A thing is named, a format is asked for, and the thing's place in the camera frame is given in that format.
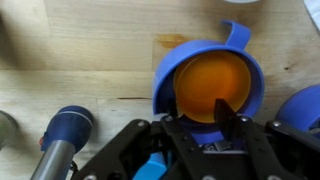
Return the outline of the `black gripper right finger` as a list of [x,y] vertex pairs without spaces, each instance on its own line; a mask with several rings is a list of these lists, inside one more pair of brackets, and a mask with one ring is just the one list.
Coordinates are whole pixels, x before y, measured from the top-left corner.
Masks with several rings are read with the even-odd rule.
[[231,132],[233,121],[236,119],[237,114],[228,105],[224,99],[217,99],[215,102],[214,119],[223,134]]

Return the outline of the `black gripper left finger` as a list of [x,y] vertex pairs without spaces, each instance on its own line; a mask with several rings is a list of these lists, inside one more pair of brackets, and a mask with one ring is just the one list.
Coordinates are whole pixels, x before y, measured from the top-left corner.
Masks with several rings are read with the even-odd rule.
[[177,120],[178,119],[178,108],[175,99],[168,100],[168,109],[167,109],[167,121]]

